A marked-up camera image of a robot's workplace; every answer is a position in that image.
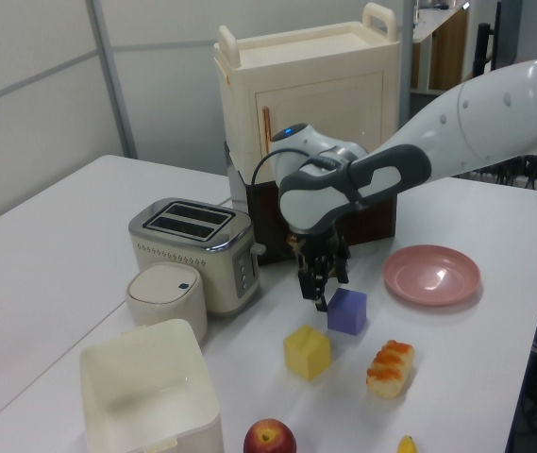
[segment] silver toaster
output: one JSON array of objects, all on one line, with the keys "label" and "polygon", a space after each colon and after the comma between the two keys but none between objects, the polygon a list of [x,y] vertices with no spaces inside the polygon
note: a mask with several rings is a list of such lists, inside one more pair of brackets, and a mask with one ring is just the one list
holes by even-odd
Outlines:
[{"label": "silver toaster", "polygon": [[129,223],[139,268],[159,261],[188,264],[199,271],[207,310],[230,315],[260,286],[251,219],[239,210],[166,198]]}]

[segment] toaster slot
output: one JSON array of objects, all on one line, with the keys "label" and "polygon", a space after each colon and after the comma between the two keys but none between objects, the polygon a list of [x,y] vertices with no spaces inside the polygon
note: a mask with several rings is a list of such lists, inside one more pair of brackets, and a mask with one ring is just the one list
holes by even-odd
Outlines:
[{"label": "toaster slot", "polygon": [[211,233],[213,228],[207,226],[201,226],[198,224],[189,224],[188,222],[181,222],[172,217],[159,217],[153,221],[152,227],[160,228],[167,232],[177,232],[186,234],[187,236],[194,236],[195,238],[205,239]]},{"label": "toaster slot", "polygon": [[187,219],[199,220],[208,224],[221,225],[228,220],[231,214],[216,212],[214,210],[199,210],[190,206],[174,204],[169,207],[166,213],[186,217]]}]

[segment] toaster lever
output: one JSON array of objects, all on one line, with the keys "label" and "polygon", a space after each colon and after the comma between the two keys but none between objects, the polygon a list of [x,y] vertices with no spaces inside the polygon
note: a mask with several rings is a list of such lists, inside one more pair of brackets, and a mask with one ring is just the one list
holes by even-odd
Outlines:
[{"label": "toaster lever", "polygon": [[251,255],[263,255],[266,253],[266,246],[263,243],[254,243],[249,249]]}]

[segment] banana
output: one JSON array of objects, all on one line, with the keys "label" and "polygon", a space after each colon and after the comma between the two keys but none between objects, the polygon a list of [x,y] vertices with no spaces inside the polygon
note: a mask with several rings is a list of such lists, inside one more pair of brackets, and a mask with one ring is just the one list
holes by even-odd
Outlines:
[{"label": "banana", "polygon": [[411,436],[404,436],[400,439],[398,453],[417,453],[417,447],[415,446],[415,442],[412,441]]}]

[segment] apple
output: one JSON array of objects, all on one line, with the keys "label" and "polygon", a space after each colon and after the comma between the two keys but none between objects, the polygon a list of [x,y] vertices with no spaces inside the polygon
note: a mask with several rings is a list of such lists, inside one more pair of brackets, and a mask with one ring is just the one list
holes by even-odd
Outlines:
[{"label": "apple", "polygon": [[294,434],[282,422],[266,418],[254,423],[245,435],[243,453],[296,453]]}]

